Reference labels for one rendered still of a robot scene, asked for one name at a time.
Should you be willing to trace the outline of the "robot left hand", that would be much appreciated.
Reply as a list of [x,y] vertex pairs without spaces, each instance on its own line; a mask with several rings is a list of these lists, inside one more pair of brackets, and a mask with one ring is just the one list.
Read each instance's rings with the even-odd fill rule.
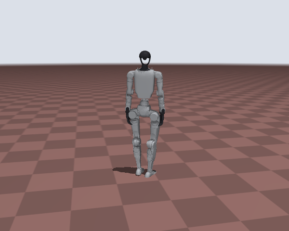
[[129,118],[129,108],[128,107],[126,107],[126,111],[125,112],[126,112],[126,119],[127,119],[128,124],[132,125],[131,122],[130,122],[131,119]]

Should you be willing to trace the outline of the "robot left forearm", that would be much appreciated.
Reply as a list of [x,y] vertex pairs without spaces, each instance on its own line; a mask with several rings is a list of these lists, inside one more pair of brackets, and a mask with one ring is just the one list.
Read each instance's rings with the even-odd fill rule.
[[[132,99],[132,96],[128,95],[127,90],[126,90],[126,107],[129,108],[129,111],[131,110],[131,99]],[[125,110],[126,110],[126,107],[125,107]]]

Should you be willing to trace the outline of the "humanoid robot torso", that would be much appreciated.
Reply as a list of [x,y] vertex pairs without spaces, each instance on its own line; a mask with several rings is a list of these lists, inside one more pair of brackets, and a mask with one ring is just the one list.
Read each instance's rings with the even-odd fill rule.
[[154,70],[140,71],[138,68],[134,72],[134,86],[138,98],[141,98],[137,106],[137,116],[149,117],[151,106],[148,99],[154,92],[155,74]]

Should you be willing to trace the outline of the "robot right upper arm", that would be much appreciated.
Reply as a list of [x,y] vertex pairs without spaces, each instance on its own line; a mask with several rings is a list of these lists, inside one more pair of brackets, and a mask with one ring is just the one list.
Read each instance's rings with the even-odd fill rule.
[[155,78],[157,78],[157,80],[156,80],[157,88],[158,88],[158,90],[156,91],[157,92],[157,96],[163,96],[163,92],[162,92],[162,89],[163,89],[163,76],[162,76],[162,73],[159,72],[159,71],[154,71],[154,74],[155,74]]

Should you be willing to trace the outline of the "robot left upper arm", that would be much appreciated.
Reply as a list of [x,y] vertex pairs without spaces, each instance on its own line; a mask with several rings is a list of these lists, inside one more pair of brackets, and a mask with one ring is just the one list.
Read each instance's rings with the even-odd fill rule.
[[133,86],[133,77],[134,77],[134,71],[129,71],[127,73],[127,94],[128,95],[133,95],[133,91],[134,89],[132,89],[132,86]]

